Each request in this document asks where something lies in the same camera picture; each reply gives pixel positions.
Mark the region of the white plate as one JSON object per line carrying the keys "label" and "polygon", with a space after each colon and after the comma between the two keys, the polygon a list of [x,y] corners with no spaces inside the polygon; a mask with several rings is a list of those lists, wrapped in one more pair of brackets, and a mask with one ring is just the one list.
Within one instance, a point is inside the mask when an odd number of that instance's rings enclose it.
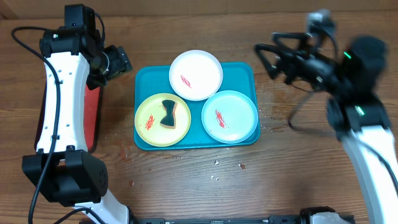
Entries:
{"label": "white plate", "polygon": [[223,69],[212,54],[189,50],[180,54],[169,69],[169,82],[174,92],[190,101],[213,96],[221,87]]}

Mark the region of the orange green sponge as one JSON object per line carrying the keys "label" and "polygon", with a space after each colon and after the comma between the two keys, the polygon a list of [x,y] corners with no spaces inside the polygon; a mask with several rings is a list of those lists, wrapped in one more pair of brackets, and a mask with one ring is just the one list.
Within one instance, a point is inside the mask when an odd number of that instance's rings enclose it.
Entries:
{"label": "orange green sponge", "polygon": [[177,109],[177,102],[173,100],[163,100],[162,106],[166,112],[166,115],[161,119],[160,124],[165,128],[175,128],[175,110]]}

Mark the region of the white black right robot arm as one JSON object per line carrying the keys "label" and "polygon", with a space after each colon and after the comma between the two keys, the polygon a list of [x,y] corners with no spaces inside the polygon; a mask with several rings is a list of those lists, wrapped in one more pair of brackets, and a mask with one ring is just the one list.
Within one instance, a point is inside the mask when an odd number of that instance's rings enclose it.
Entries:
{"label": "white black right robot arm", "polygon": [[256,44],[254,51],[269,77],[285,74],[314,92],[330,94],[327,120],[356,171],[370,223],[397,223],[397,158],[391,121],[374,88],[386,66],[386,44],[361,35],[336,62],[308,44],[310,34],[275,33],[274,45]]}

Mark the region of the yellow-green plate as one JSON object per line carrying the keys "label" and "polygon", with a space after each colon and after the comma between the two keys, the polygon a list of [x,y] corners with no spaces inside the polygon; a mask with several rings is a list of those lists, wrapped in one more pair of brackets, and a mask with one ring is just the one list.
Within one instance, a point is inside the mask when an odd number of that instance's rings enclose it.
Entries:
{"label": "yellow-green plate", "polygon": [[[165,128],[160,124],[166,115],[162,106],[163,100],[177,102],[175,110],[176,126]],[[158,93],[145,99],[136,110],[134,117],[135,129],[138,136],[146,143],[155,147],[167,147],[181,141],[191,125],[191,112],[179,96],[171,93]]]}

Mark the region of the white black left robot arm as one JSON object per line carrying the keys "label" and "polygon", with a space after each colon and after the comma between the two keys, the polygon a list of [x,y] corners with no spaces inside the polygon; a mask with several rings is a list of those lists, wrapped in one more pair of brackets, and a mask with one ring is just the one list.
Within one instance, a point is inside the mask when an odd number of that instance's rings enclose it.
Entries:
{"label": "white black left robot arm", "polygon": [[39,195],[93,223],[134,223],[129,207],[108,188],[105,163],[89,153],[84,132],[85,92],[104,86],[132,65],[122,47],[105,46],[101,17],[83,4],[65,6],[65,23],[44,29],[36,56],[45,64],[42,131],[35,154],[22,170],[35,185],[29,210]]}

